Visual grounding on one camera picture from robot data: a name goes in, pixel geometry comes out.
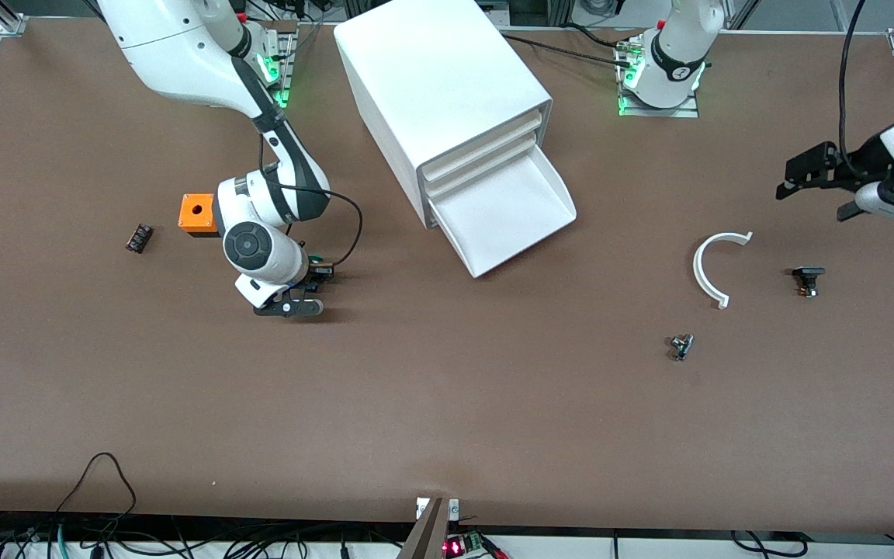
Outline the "black push button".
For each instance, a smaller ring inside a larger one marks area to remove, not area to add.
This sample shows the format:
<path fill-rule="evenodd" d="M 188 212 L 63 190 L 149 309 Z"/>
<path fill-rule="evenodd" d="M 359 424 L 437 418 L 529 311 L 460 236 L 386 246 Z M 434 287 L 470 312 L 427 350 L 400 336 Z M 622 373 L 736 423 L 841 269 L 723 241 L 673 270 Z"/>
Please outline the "black push button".
<path fill-rule="evenodd" d="M 799 266 L 791 271 L 791 276 L 797 280 L 799 293 L 805 298 L 814 298 L 817 295 L 817 279 L 826 272 L 819 266 Z"/>

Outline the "orange box with hole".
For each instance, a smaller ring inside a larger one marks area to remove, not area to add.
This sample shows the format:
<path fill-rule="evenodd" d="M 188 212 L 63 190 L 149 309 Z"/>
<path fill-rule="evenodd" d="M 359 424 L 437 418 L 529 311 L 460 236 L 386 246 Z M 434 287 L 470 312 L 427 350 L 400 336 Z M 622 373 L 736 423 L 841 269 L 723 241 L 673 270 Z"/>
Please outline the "orange box with hole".
<path fill-rule="evenodd" d="M 194 238 L 220 237 L 213 193 L 186 193 L 178 209 L 178 227 Z"/>

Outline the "white curved plastic arc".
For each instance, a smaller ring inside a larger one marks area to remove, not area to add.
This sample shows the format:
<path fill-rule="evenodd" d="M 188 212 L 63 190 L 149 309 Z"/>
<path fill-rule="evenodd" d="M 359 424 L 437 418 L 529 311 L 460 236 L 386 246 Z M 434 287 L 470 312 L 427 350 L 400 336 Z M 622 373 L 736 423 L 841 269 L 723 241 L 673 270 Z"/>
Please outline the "white curved plastic arc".
<path fill-rule="evenodd" d="M 709 276 L 707 276 L 705 271 L 705 253 L 707 248 L 714 243 L 721 243 L 721 241 L 726 241 L 726 243 L 735 245 L 747 245 L 753 237 L 753 232 L 747 232 L 745 234 L 739 234 L 737 232 L 720 232 L 707 237 L 693 254 L 691 267 L 695 282 L 706 296 L 711 297 L 716 302 L 716 307 L 718 309 L 728 308 L 730 297 L 720 289 L 717 289 L 717 287 L 711 283 Z"/>

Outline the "circuit board with red light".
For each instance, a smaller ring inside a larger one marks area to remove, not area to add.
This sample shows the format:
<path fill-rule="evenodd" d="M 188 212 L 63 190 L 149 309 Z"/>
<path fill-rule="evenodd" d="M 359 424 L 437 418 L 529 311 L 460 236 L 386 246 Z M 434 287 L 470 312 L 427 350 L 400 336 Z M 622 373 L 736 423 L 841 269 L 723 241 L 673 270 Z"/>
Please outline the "circuit board with red light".
<path fill-rule="evenodd" d="M 510 559 L 510 556 L 481 532 L 469 531 L 445 539 L 442 559 Z"/>

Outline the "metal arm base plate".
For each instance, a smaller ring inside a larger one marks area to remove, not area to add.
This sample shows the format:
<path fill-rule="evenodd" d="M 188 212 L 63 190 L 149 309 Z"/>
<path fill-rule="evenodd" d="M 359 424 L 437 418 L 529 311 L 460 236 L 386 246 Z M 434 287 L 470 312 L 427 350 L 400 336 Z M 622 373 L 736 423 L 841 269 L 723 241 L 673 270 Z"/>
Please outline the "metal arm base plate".
<path fill-rule="evenodd" d="M 650 28 L 617 43 L 618 103 L 621 116 L 698 117 L 696 89 L 705 71 L 705 60 L 682 63 L 655 47 L 659 30 Z"/>
<path fill-rule="evenodd" d="M 262 27 L 255 39 L 253 64 L 278 106 L 288 106 L 294 70 L 295 50 L 299 43 L 298 29 L 277 31 Z"/>

